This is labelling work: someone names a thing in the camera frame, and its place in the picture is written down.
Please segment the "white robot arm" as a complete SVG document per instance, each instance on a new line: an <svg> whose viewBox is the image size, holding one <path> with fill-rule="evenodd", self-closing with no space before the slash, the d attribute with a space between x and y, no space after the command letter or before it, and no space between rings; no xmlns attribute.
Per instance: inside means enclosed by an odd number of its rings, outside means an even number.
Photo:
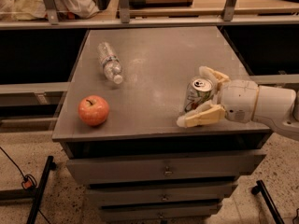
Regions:
<svg viewBox="0 0 299 224"><path fill-rule="evenodd" d="M231 80L222 72L201 66L199 75L188 84L184 114L177 119L177 126L203 126L222 119L258 122L274 133L299 140L298 93L252 80Z"/></svg>

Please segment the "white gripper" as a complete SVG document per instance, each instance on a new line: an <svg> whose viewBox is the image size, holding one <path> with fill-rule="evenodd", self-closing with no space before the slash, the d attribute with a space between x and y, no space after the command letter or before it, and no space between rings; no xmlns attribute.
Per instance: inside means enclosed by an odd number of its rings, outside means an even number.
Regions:
<svg viewBox="0 0 299 224"><path fill-rule="evenodd" d="M209 79L215 91L220 90L218 98L220 105L215 105L212 101L204 102L180 116L177 119L177 126L191 128L209 125L218 123L224 118L241 123L251 121L259 91L254 81L231 81L227 75L207 66L199 67L199 75Z"/></svg>

